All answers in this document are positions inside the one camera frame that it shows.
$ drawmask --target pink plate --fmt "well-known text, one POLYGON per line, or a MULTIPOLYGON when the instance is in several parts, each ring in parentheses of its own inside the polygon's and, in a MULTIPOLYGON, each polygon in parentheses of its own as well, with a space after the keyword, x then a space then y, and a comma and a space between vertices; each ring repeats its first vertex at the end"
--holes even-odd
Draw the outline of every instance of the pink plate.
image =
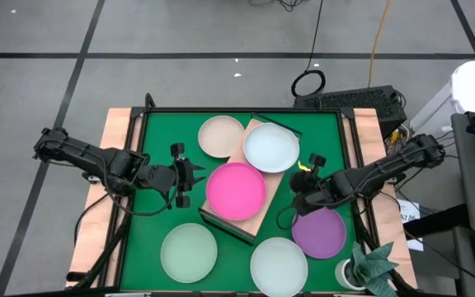
POLYGON ((249 219, 265 203, 263 176, 245 163, 226 163, 210 175, 206 199, 218 215, 230 220, 249 219))

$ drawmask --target purple plate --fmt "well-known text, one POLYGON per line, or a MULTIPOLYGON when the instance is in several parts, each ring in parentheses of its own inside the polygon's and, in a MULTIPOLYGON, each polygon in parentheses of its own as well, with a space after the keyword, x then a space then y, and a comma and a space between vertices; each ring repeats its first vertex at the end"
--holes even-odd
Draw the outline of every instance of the purple plate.
POLYGON ((298 216, 293 239, 302 251, 313 258, 328 259, 346 243, 346 226, 335 210, 322 208, 306 216, 298 216))

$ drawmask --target yellow cable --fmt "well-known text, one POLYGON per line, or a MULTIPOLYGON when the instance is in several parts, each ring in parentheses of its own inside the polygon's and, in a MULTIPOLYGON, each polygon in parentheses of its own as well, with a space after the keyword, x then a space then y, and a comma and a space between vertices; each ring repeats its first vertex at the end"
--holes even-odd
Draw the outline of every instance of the yellow cable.
POLYGON ((386 13, 388 13, 389 3, 392 0, 386 1, 386 7, 384 8, 383 17, 380 19, 379 30, 377 31, 377 35, 375 36, 375 42, 373 43, 373 49, 371 50, 371 60, 369 61, 369 79, 368 79, 368 87, 371 86, 371 77, 373 76, 373 60, 375 57, 375 51, 377 50, 377 44, 379 42, 380 31, 383 29, 384 19, 386 18, 386 13))

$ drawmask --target plate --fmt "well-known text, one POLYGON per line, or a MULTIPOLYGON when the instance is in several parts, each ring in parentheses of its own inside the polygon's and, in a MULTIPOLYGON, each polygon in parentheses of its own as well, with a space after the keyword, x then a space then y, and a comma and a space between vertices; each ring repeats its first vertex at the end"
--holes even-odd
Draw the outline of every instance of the plate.
POLYGON ((199 129, 197 141, 201 149, 214 158, 228 158, 239 145, 245 129, 227 115, 209 118, 199 129))
POLYGON ((226 163, 212 172, 206 183, 206 199, 218 215, 230 220, 249 219, 265 203, 263 176, 245 163, 226 163))
POLYGON ((214 235, 199 224, 179 225, 162 242, 162 268, 181 283, 203 279, 214 267, 217 256, 214 235))
POLYGON ((245 136, 243 151, 247 161, 263 172, 283 172, 298 160, 298 139, 286 128, 264 123, 252 128, 245 136))
POLYGON ((286 238, 269 238, 256 247, 251 259, 254 284, 270 297, 291 297, 307 280, 307 260, 302 250, 286 238))
POLYGON ((302 251, 317 259, 334 257, 346 244, 346 225, 342 217, 327 208, 298 216, 292 233, 302 251))

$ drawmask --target wooden board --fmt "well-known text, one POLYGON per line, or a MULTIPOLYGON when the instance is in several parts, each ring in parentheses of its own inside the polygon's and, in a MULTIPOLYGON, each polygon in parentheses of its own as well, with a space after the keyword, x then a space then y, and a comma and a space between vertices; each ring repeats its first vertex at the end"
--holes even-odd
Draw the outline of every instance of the wooden board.
MULTIPOLYGON (((355 109, 355 123, 364 164, 370 164, 386 157, 376 111, 374 109, 355 109)), ((382 192, 395 197, 395 191, 391 185, 384 186, 382 192)), ((397 272, 406 283, 416 288, 416 276, 397 203, 390 197, 380 194, 373 199, 372 205, 380 244, 394 242, 388 260, 399 264, 396 268, 397 272)))
MULTIPOLYGON (((128 132, 129 113, 131 108, 111 108, 107 113, 106 124, 104 125, 104 133, 100 147, 123 149, 125 138, 128 132)), ((139 142, 140 122, 136 123, 134 129, 134 137, 131 149, 135 150, 139 142)), ((87 201, 85 208, 93 204, 95 201, 105 195, 104 186, 100 183, 89 186, 87 193, 87 201)), ((111 217, 111 209, 113 202, 111 199, 105 199, 100 204, 89 210, 83 217, 78 231, 78 240, 74 247, 73 260, 69 271, 87 272, 91 269, 97 258, 100 256, 106 243, 107 229, 111 217)), ((115 275, 116 261, 118 258, 118 247, 111 255, 110 272, 108 273, 107 285, 113 285, 113 277, 115 275)), ((74 285, 75 282, 68 281, 66 286, 74 285)))
MULTIPOLYGON (((109 110, 104 134, 102 135, 101 147, 116 147, 122 149, 129 123, 129 108, 113 108, 109 110)), ((373 109, 355 109, 355 123, 359 134, 362 157, 365 164, 374 162, 386 156, 383 140, 380 134, 379 121, 373 109)), ((355 150, 350 137, 349 122, 344 120, 346 138, 348 143, 348 153, 351 164, 356 166, 355 150)), ((134 134, 134 143, 138 138, 138 133, 134 134)), ((392 186, 385 186, 383 192, 395 196, 392 186)), ((91 186, 87 195, 86 207, 96 201, 104 194, 103 186, 91 186)), ((112 203, 110 200, 104 201, 94 210, 89 211, 82 220, 82 226, 78 233, 77 246, 73 254, 71 271, 88 271, 95 260, 100 255, 106 241, 106 232, 111 215, 112 203)), ((408 250, 404 229, 397 204, 385 195, 379 195, 373 200, 375 220, 379 232, 381 244, 395 242, 389 260, 399 264, 397 271, 402 278, 416 288, 416 277, 413 271, 412 260, 408 250)), ((111 257, 112 262, 116 262, 116 254, 111 257)), ((106 281, 107 285, 112 285, 114 267, 110 265, 110 273, 106 281)))
MULTIPOLYGON (((228 163, 232 163, 232 162, 248 163, 247 158, 245 158, 245 152, 243 151, 243 143, 245 142, 245 135, 247 135, 247 133, 252 128, 256 127, 257 125, 261 123, 262 122, 260 122, 259 120, 251 119, 251 121, 248 123, 247 129, 243 133, 241 141, 236 147, 236 150, 232 153, 232 155, 228 159, 228 163)), ((211 213, 213 216, 217 217, 218 219, 226 221, 227 223, 232 225, 234 228, 241 229, 249 233, 255 238, 257 235, 257 232, 259 231, 261 227, 261 222, 263 222, 263 219, 265 218, 267 210, 269 209, 270 203, 272 202, 272 198, 274 198, 276 190, 278 189, 278 186, 280 185, 281 179, 284 177, 284 174, 285 174, 284 172, 278 172, 278 173, 260 172, 260 173, 263 176, 263 179, 265 180, 265 184, 266 184, 265 204, 263 205, 261 210, 258 211, 257 214, 254 214, 250 219, 245 219, 242 221, 231 221, 228 219, 224 219, 212 210, 208 201, 205 201, 201 209, 211 213)))

